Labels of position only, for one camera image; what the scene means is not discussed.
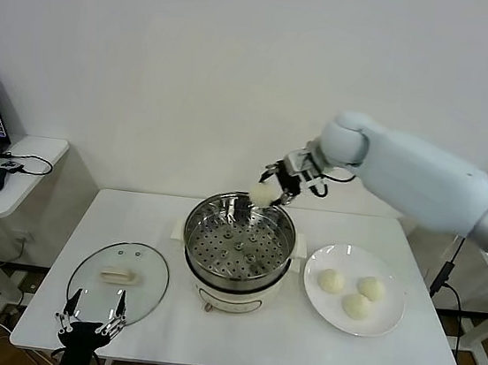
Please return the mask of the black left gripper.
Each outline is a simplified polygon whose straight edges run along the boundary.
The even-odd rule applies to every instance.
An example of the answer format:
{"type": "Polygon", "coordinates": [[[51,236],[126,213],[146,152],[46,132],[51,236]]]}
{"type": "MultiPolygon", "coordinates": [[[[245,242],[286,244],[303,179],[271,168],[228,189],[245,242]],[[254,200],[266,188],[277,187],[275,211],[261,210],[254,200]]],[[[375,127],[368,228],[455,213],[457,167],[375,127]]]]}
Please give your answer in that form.
{"type": "Polygon", "coordinates": [[[57,365],[103,365],[96,350],[107,346],[111,336],[116,337],[126,325],[126,291],[119,296],[118,305],[111,310],[107,323],[72,322],[75,321],[75,310],[83,289],[77,289],[74,295],[66,300],[61,312],[55,313],[58,324],[58,335],[61,347],[52,355],[62,354],[57,365]]]}

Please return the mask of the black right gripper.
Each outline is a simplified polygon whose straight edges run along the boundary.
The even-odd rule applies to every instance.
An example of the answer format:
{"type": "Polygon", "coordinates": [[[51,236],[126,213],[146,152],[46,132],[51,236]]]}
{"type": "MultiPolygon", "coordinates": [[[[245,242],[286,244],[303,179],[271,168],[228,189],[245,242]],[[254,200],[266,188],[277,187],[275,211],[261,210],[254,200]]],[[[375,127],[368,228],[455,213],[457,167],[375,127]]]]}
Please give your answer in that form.
{"type": "Polygon", "coordinates": [[[267,165],[258,181],[259,183],[263,183],[271,176],[275,175],[281,186],[281,195],[278,198],[279,204],[291,204],[295,198],[301,194],[303,189],[308,189],[310,192],[315,190],[314,186],[308,185],[312,180],[312,175],[309,171],[301,171],[299,174],[290,174],[281,162],[267,165]]]}

